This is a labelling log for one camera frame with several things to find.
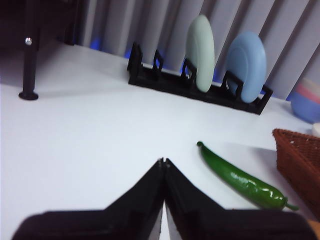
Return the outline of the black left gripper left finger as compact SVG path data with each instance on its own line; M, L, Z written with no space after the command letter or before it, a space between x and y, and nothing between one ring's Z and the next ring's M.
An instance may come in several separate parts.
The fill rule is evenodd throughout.
M164 160L110 206L100 210L47 211L27 217L14 240L159 239L164 202Z

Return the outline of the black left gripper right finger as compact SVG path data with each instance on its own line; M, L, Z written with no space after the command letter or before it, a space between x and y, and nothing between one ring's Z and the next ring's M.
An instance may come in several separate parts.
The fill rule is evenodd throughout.
M165 204L170 235L183 240L315 240L308 222L299 214L281 210L220 206L194 186L166 159Z

